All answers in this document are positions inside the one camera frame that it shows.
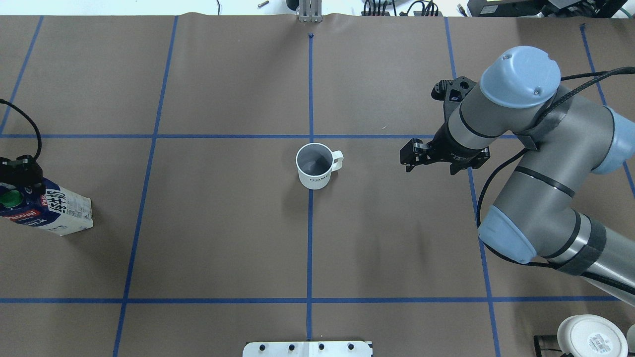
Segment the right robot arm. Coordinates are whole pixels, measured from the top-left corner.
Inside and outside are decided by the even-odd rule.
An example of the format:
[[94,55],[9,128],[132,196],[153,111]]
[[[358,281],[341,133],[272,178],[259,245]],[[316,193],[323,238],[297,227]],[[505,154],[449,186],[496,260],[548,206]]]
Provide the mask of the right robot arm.
[[485,218],[478,237],[508,262],[580,276],[634,304],[634,241],[571,208],[589,174],[603,175],[634,155],[634,123],[608,106],[580,95],[633,67],[582,74],[588,81],[569,90],[558,64],[535,47],[506,50],[478,82],[442,80],[431,96],[443,102],[444,122],[425,144],[413,138],[400,150],[407,172],[445,162],[452,175],[478,169],[489,146],[512,132],[523,149]]

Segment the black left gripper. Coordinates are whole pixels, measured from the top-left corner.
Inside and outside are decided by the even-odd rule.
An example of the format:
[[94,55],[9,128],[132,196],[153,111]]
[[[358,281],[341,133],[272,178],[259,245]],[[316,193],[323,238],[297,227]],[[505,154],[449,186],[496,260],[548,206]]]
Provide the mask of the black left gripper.
[[38,194],[45,193],[43,170],[36,159],[30,155],[20,156],[16,160],[1,157],[0,182],[30,189]]

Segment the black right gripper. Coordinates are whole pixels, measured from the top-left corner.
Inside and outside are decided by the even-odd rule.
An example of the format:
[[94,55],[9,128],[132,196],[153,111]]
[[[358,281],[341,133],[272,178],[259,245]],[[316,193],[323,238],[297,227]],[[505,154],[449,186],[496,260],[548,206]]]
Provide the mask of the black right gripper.
[[462,170],[479,169],[490,156],[488,147],[470,149],[459,144],[454,140],[447,124],[436,131],[428,144],[412,138],[400,149],[400,163],[407,173],[420,165],[444,162],[449,163],[449,173],[454,176]]

